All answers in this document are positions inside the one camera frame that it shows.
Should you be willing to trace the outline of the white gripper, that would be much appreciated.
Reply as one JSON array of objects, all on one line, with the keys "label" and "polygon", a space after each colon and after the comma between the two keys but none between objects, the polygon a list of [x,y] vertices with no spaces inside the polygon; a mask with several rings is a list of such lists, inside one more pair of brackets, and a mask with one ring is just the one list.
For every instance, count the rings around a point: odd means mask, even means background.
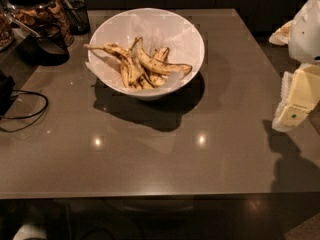
[{"label": "white gripper", "polygon": [[269,42],[288,44],[289,56],[302,64],[294,73],[285,72],[281,82],[281,102],[272,128],[288,132],[297,128],[320,102],[320,0],[308,0],[293,21],[278,28]]}]

